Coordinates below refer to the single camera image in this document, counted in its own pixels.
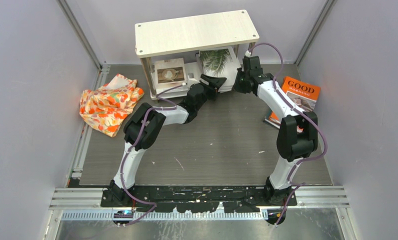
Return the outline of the palm leaf cover book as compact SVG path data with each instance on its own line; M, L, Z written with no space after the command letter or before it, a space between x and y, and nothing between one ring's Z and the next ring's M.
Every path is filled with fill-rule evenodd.
M216 62L219 65L238 60L234 49L231 46L200 50L197 56L198 60L202 63L211 62L215 64Z

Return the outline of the afternoon tea book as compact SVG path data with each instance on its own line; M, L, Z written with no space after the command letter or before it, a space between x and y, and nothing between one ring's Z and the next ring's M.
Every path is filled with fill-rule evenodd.
M187 82L183 58L158 60L154 63L153 85L161 98L186 96L188 89L182 87L182 83Z

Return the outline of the orange good morning book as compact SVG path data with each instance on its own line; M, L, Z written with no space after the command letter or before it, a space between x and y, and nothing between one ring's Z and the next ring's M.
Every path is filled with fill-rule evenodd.
M321 88L290 76L283 79L280 87L289 99L306 112L313 112L318 101Z

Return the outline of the white grey cover book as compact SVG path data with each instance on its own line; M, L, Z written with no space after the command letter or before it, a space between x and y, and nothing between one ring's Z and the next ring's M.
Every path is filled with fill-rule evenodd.
M202 63L200 60L198 60L197 64L200 72L206 76L214 78L226 78L226 81L218 90L220 93L232 90L235 84L238 69L241 68L241 65L237 59L222 64L217 64L217 62Z

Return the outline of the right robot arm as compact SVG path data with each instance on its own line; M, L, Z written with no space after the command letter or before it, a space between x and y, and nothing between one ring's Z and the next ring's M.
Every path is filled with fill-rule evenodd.
M276 167L267 178L263 194L270 205L278 205L292 190L291 180L301 161L318 147L318 117L295 104L269 73L264 73L258 56L245 56L238 68L233 90L253 93L264 101L280 122L276 139L279 158Z

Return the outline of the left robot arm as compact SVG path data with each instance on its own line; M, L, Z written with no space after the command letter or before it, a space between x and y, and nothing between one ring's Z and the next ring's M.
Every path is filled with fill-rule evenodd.
M135 186L136 174L146 150L155 143L162 127L190 123L204 103L217 98L219 89L227 80L204 74L200 78L198 83L189 87L180 103L158 107L146 102L135 111L124 126L123 157L118 172L103 191L101 206L127 207L135 202L130 189Z

